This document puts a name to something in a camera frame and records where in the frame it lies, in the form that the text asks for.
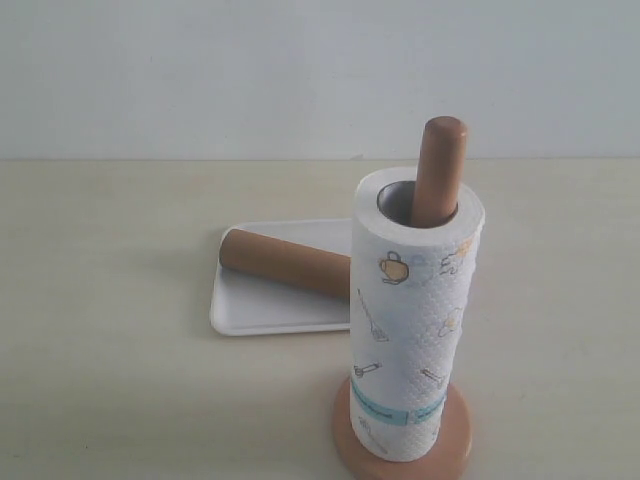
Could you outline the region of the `brown cardboard tube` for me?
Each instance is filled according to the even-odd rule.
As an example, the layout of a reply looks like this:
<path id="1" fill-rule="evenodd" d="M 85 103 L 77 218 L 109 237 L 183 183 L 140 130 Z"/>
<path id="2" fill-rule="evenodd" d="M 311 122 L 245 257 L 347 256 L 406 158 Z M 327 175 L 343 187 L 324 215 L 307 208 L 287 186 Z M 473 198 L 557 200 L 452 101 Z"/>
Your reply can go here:
<path id="1" fill-rule="evenodd" d="M 332 298 L 350 297 L 350 257 L 241 229 L 231 229 L 219 249 L 227 268 Z"/>

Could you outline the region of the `white printed paper towel roll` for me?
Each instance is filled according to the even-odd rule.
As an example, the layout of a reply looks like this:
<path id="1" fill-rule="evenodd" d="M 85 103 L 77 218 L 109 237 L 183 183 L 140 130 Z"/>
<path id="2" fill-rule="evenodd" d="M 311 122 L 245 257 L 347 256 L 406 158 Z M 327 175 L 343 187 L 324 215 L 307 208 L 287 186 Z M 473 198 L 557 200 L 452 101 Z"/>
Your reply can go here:
<path id="1" fill-rule="evenodd" d="M 476 268 L 485 210 L 467 186 L 444 225 L 410 226 L 416 170 L 364 177 L 350 266 L 350 421 L 375 455 L 408 462 L 434 445 Z"/>

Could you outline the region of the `wooden paper towel holder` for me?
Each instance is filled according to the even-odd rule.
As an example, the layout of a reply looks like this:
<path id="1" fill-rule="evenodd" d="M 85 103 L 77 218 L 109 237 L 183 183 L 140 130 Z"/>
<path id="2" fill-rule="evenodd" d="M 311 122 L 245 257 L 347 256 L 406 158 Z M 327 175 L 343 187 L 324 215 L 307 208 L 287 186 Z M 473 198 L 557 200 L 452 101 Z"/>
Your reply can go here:
<path id="1" fill-rule="evenodd" d="M 424 128 L 412 197 L 410 226 L 444 225 L 457 210 L 467 141 L 465 124 L 450 116 L 429 120 Z M 469 408 L 452 384 L 437 439 L 423 456 L 408 462 L 381 458 L 357 438 L 350 421 L 350 373 L 333 404 L 332 434 L 339 457 L 357 479 L 457 479 L 463 474 L 472 445 Z"/>

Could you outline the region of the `white rectangular plastic tray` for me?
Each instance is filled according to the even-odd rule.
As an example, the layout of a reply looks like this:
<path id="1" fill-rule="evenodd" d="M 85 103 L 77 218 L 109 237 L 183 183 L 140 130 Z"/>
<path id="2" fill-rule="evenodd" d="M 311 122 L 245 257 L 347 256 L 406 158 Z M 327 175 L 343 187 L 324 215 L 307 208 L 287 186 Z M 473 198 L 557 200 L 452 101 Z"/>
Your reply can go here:
<path id="1" fill-rule="evenodd" d="M 351 220 L 348 218 L 243 222 L 230 228 L 338 254 L 351 252 Z M 209 318 L 212 328 L 221 335 L 347 331 L 349 312 L 347 300 L 216 266 Z"/>

